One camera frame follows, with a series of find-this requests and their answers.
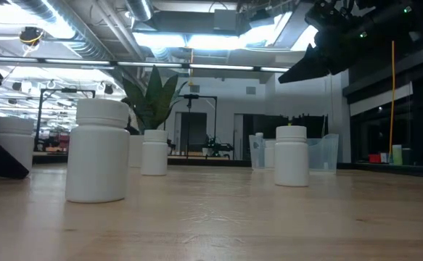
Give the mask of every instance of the clear plastic container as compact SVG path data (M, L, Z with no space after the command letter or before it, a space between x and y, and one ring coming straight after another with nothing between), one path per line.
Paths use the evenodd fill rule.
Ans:
M328 134L323 138L308 139L309 167L311 172L337 172L339 135Z
M252 159L252 169L263 169L264 168L264 138L262 133L256 133L256 135L250 135L250 156Z

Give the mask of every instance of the green leaf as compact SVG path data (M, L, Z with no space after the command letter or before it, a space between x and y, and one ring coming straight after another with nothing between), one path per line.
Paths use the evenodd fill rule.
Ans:
M161 91L160 98L156 103L155 119L157 122L160 122L160 124L166 120L169 104L171 104L171 99L173 98L174 91L176 90L177 80L178 75L174 75L166 81L165 86Z
M140 121L147 126L149 121L154 117L153 108L147 103L144 94L141 92L141 89L131 83L129 80L123 78L124 91L130 101L131 109L135 112L136 116Z
M148 89L145 98L147 98L147 103L152 106L153 109L160 98L161 91L163 89L163 83L161 83L161 76L158 68L153 65L152 74L150 75L150 81L148 82Z
M175 103L177 103L177 98L179 97L179 95L181 94L182 88L188 83L188 81L184 81L184 83L182 83L181 87L179 87L173 95L173 98L171 99L171 105L170 107L172 107Z

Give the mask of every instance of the metal frame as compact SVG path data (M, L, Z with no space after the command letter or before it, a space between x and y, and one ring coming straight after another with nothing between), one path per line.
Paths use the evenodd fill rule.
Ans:
M46 91L51 91L50 95L44 98L44 93ZM38 144L38 138L40 133L40 124L41 124L41 117L42 117L42 105L44 104L44 101L46 101L48 98L52 96L57 91L61 91L62 93L72 93L75 94L77 92L89 92L92 93L92 99L95 98L95 91L94 90L79 90L79 89L73 89L73 88L60 88L60 89L53 89L53 88L42 88L40 90L40 99L38 101L38 116L37 116L37 129L36 129L36 137L34 138L34 151L37 151L37 144Z

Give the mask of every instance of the ceiling light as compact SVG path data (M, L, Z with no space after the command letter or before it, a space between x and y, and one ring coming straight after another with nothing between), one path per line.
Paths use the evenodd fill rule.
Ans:
M244 47L237 36L193 35L189 41L193 49L235 50Z
M273 24L274 20L265 9L259 9L256 11L256 14L250 18L250 26L252 28Z
M318 30L312 25L308 26L306 30L301 34L297 42L292 46L292 51L306 51L308 45L314 48L316 44L314 43L314 36L318 33Z
M268 38L266 42L266 46L274 45L274 43L276 43L277 38L281 35L285 26L289 22L292 14L293 12L286 12L285 14L280 14L274 18L274 22L276 23L276 26L274 27L274 30L272 31L271 36Z
M141 66L141 67L165 67L165 68L181 68L181 64L168 62L118 62L120 66Z
M260 42L266 41L268 38L271 37L272 32L274 31L274 25L264 25L257 28L252 28L246 33L242 34L239 39L242 43L242 46L246 46L248 44L256 44Z
M253 66L238 65L197 65L190 64L192 69L253 70Z
M24 57L0 57L0 62L38 62L38 60Z
M283 68L283 67L262 67L261 72L270 72L270 73L285 73L290 68Z
M134 33L140 46L147 47L185 47L184 37L178 34Z
M49 63L67 64L67 65L109 65L108 61L91 61L84 59L45 59Z

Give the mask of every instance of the red object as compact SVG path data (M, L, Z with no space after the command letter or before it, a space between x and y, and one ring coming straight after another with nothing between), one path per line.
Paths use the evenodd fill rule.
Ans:
M370 154L369 155L370 163L380 163L380 154Z

